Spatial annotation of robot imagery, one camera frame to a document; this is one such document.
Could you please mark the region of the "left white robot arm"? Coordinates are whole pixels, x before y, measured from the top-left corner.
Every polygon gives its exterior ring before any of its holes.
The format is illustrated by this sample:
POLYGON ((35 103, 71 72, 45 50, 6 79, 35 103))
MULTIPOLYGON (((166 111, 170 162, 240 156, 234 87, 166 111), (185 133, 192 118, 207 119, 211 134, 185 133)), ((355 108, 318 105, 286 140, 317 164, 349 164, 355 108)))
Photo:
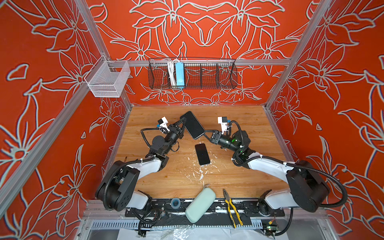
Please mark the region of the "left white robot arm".
POLYGON ((143 140, 149 147, 148 154, 130 162, 114 162, 96 190, 95 197, 103 202, 107 211, 143 210, 147 207, 150 196, 135 191, 137 182, 165 168, 169 161, 168 153, 174 152, 173 146, 184 137, 186 121, 182 117, 167 126, 166 119, 162 118, 158 127, 141 129, 143 140))

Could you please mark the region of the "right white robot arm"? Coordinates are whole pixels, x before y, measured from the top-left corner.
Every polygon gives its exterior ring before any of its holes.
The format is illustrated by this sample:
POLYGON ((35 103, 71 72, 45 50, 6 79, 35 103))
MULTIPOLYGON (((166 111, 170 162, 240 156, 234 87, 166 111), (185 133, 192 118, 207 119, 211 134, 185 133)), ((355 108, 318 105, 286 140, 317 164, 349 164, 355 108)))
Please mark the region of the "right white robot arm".
POLYGON ((263 216, 271 215, 272 211, 283 208, 301 208, 314 213, 318 208, 337 208, 348 200, 344 185, 334 176, 314 169, 307 161, 286 162, 262 155, 249 145, 250 138, 236 121, 219 117, 221 130, 211 130, 209 141, 221 148, 233 151, 232 162, 237 167, 256 170, 280 179, 288 184, 288 189, 265 191, 259 198, 257 209, 263 216), (341 190, 342 197, 335 203, 325 203, 331 190, 326 183, 330 180, 341 190))

